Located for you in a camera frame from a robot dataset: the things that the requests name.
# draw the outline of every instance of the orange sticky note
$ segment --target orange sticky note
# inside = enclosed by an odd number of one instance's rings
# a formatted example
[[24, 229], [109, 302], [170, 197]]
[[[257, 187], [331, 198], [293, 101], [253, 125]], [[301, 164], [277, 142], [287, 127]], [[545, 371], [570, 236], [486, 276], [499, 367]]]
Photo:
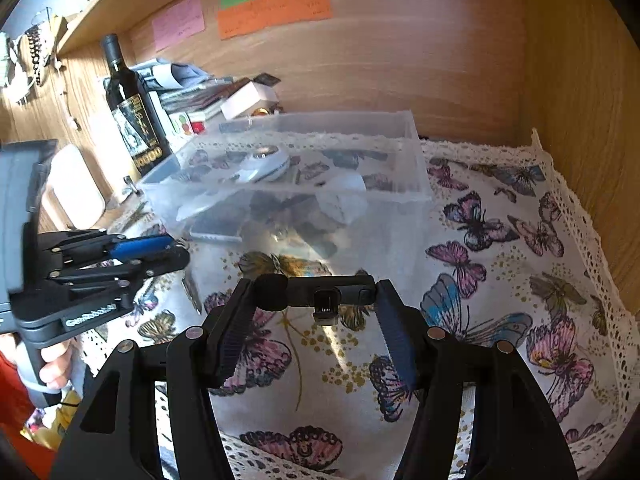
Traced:
[[220, 39], [249, 34], [272, 25], [326, 20], [331, 0], [251, 0], [218, 11]]

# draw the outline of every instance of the transparent box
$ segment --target transparent box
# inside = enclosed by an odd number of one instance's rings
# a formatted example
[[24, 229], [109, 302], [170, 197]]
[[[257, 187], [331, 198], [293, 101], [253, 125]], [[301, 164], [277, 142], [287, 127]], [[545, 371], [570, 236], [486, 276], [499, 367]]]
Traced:
[[364, 269], [401, 294], [420, 279], [431, 188], [411, 112], [210, 122], [139, 187], [174, 237], [322, 263], [302, 274]]

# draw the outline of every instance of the human hand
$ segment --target human hand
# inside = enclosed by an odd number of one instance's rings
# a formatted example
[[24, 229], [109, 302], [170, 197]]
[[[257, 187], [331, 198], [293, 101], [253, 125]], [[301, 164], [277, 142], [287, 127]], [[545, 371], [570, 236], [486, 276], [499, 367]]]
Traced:
[[[40, 352], [46, 364], [40, 370], [40, 379], [52, 389], [62, 388], [71, 373], [70, 340], [43, 348]], [[4, 357], [15, 364], [15, 338], [12, 334], [0, 335], [0, 351]]]

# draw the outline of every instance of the metal screw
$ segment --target metal screw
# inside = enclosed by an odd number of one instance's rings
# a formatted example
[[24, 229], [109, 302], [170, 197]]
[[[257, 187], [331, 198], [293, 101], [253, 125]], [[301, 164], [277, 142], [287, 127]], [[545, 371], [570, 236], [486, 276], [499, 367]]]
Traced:
[[184, 333], [187, 339], [197, 339], [204, 334], [204, 330], [199, 326], [190, 326]]
[[441, 329], [439, 326], [432, 326], [430, 329], [427, 330], [427, 335], [431, 339], [440, 341], [441, 339], [444, 339], [446, 337], [447, 333], [443, 329]]
[[496, 346], [503, 354], [510, 354], [514, 350], [513, 345], [506, 339], [500, 339], [500, 341], [496, 343]]
[[120, 352], [121, 354], [126, 354], [129, 350], [133, 348], [133, 341], [131, 339], [125, 339], [124, 341], [120, 341], [116, 348], [118, 349], [118, 352]]

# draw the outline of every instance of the pink sticky note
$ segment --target pink sticky note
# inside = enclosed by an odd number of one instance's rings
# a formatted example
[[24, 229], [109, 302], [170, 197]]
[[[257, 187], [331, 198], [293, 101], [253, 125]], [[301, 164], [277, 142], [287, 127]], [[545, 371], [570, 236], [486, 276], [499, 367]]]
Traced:
[[204, 30], [200, 0], [183, 0], [151, 22], [156, 52]]

